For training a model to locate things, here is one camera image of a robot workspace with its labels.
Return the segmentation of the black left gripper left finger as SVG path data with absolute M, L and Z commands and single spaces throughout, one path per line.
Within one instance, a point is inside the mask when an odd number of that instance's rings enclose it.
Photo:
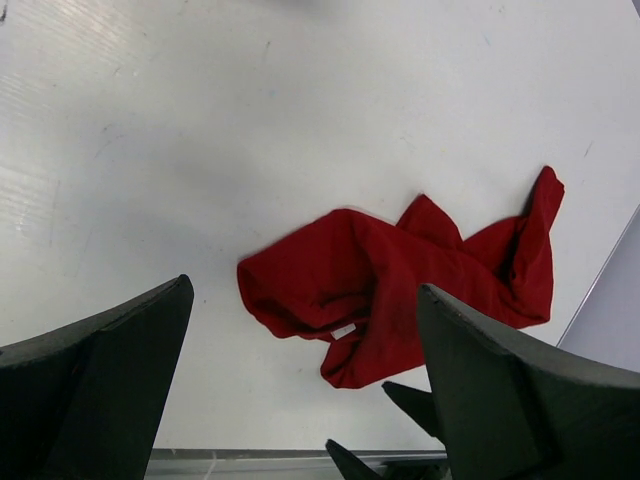
M 2 347 L 2 478 L 143 478 L 193 301 L 180 275 Z

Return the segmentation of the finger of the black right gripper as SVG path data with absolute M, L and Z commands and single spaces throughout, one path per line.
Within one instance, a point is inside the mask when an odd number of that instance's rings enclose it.
M 351 451 L 329 439 L 325 449 L 345 480 L 382 480 L 383 477 L 372 470 Z
M 390 400 L 431 437 L 444 443 L 433 395 L 391 381 L 382 384 Z

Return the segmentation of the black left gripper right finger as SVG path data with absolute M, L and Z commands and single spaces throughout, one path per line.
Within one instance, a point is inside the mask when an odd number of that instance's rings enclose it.
M 636 479 L 639 375 L 562 351 L 434 285 L 417 320 L 456 479 Z

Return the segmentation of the dark red t shirt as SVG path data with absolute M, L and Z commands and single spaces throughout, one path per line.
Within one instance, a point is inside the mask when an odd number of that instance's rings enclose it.
M 463 238 L 425 195 L 398 222 L 338 209 L 237 267 L 242 302 L 278 338 L 321 340 L 322 378 L 359 389 L 424 362 L 417 291 L 435 285 L 516 329 L 551 316 L 550 231 L 564 186 L 541 170 L 526 210 Z

